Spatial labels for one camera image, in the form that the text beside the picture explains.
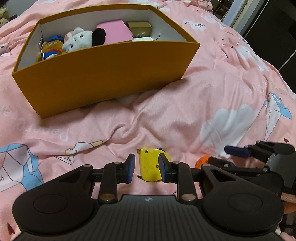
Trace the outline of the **person's right hand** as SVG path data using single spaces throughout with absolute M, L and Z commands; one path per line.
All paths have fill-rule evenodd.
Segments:
M 283 201 L 284 214 L 293 213 L 296 211 L 296 196 L 293 194 L 282 193 L 281 200 Z

